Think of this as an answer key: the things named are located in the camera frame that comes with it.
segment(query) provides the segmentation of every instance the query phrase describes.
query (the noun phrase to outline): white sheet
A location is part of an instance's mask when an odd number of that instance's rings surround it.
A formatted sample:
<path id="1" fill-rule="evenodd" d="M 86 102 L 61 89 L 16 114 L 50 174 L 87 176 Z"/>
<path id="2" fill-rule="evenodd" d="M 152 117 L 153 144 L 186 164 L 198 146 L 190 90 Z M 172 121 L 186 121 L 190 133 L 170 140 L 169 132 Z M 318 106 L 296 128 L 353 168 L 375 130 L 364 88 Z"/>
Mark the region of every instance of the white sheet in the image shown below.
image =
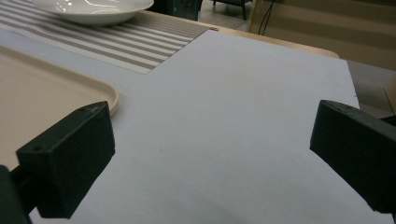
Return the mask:
<path id="1" fill-rule="evenodd" d="M 358 106 L 346 62 L 209 31 L 139 76 L 39 46 L 112 82 L 120 108 L 77 212 L 34 223 L 392 223 L 309 149 L 320 99 Z"/>

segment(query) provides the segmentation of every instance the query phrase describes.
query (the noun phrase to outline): striped placemat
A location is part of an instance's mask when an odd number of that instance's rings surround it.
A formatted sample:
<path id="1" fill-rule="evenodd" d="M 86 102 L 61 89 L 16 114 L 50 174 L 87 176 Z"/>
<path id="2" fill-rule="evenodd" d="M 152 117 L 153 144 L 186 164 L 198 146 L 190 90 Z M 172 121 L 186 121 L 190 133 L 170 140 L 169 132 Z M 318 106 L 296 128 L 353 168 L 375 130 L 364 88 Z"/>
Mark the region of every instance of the striped placemat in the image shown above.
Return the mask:
<path id="1" fill-rule="evenodd" d="M 86 27 L 38 10 L 30 0 L 1 1 L 0 28 L 141 74 L 208 29 L 144 12 L 117 26 Z"/>

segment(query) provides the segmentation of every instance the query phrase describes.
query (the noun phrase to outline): white plate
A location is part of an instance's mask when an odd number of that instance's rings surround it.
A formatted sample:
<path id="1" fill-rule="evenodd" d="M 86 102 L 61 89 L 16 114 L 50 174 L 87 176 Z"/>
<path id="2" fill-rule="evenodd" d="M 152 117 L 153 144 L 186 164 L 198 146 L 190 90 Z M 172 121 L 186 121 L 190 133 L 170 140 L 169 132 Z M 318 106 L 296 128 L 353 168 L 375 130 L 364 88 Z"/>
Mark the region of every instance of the white plate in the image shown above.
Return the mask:
<path id="1" fill-rule="evenodd" d="M 60 15 L 69 21 L 92 26 L 114 25 L 127 21 L 153 0 L 34 0 L 36 8 Z"/>

